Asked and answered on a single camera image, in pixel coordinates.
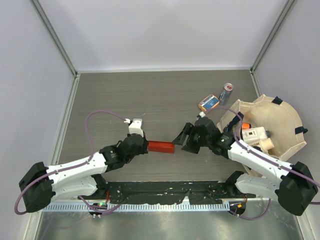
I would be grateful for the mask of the beige tote bag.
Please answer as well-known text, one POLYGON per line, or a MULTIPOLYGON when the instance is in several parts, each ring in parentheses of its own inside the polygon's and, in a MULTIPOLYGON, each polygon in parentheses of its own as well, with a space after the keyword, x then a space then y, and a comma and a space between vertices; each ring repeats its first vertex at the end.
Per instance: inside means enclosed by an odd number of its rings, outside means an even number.
POLYGON ((307 144, 304 133, 308 130, 298 112, 278 97, 263 94, 253 102, 238 99, 230 109, 243 114, 245 123, 270 132, 274 148, 268 154, 281 161, 286 162, 307 144))

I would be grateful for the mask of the orange blue snack pack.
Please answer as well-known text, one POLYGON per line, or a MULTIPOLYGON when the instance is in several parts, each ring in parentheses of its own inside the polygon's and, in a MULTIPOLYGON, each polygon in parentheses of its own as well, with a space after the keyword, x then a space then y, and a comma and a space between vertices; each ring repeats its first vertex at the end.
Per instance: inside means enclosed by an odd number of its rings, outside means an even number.
POLYGON ((203 113, 207 114, 219 104, 220 104, 220 100, 215 95, 210 94, 198 104, 198 108, 203 113))

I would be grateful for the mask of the orange capped bottle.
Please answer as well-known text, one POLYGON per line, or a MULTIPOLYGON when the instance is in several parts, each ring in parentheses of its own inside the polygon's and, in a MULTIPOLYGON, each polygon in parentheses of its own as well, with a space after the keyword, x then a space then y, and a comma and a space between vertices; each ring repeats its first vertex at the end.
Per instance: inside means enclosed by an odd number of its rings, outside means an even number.
POLYGON ((241 125, 241 129, 242 130, 248 130, 248 129, 251 129, 252 128, 252 125, 250 123, 247 123, 247 122, 244 122, 242 125, 241 125))

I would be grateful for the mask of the red paper box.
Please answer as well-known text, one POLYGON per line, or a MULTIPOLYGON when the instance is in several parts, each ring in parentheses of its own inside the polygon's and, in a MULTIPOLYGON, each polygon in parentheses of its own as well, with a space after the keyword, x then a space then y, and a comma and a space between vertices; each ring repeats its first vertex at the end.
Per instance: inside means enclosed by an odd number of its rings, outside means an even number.
POLYGON ((148 150, 150 152, 173 154, 175 152, 175 145, 171 142, 149 141, 148 150))

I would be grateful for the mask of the silver drink can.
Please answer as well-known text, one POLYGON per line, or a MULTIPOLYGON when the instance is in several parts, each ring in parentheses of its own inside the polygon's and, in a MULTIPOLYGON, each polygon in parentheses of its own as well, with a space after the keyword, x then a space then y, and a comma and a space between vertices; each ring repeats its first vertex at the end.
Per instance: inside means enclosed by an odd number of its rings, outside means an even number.
POLYGON ((234 86, 231 83, 224 84, 223 89, 222 89, 222 91, 219 95, 219 98, 218 98, 220 105, 224 106, 228 102, 228 100, 233 92, 233 89, 234 89, 234 86))

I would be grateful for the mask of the white cosmetic box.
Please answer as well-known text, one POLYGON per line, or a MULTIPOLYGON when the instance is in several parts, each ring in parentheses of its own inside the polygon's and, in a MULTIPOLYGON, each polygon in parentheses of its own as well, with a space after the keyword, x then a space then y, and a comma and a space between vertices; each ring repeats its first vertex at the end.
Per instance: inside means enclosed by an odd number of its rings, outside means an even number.
POLYGON ((270 136, 271 133, 268 130, 266 130, 263 126, 243 129, 241 131, 241 139, 247 144, 259 140, 266 140, 270 138, 270 136))

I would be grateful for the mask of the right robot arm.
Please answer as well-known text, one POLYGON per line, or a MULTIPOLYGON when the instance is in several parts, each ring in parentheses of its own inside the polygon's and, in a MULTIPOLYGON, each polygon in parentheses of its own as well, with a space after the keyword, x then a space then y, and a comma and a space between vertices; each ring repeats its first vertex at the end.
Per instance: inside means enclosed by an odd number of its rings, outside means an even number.
POLYGON ((234 132, 221 132, 207 117, 194 124, 187 122, 172 141, 182 150, 198 154, 207 147, 215 155, 241 163, 261 174, 260 177, 236 172, 229 177, 226 193, 233 198, 240 194, 253 194, 276 200, 287 212, 301 216, 309 205, 315 204, 319 184, 309 168, 302 162, 291 164, 281 161, 238 139, 234 132))

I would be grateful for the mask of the beige cylinder bottle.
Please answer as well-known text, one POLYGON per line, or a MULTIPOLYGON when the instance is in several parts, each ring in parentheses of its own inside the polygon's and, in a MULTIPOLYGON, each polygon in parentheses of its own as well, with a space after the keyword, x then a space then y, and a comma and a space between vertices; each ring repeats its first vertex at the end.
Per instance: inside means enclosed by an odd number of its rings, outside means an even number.
POLYGON ((268 153, 269 150, 273 149, 274 143, 270 138, 260 139, 259 141, 252 144, 253 147, 260 148, 263 153, 268 153))

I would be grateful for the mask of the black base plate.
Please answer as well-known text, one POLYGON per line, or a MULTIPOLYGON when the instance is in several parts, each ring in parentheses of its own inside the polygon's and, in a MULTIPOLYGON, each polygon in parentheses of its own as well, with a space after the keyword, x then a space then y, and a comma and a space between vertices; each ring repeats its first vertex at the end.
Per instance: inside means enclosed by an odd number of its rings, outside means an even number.
POLYGON ((179 205, 186 197, 191 205, 208 205, 255 195, 220 181, 129 181, 108 182, 103 197, 116 205, 179 205))

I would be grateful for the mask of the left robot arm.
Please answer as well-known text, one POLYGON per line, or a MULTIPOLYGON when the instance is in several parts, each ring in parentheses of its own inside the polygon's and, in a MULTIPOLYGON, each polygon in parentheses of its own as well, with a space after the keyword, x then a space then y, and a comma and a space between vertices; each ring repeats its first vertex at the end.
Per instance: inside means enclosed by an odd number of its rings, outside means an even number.
POLYGON ((103 173, 122 168, 134 157, 148 152, 149 142, 139 134, 105 146, 92 155, 60 165, 33 164, 19 182, 26 213, 34 213, 56 200, 93 196, 100 200, 107 192, 103 173))

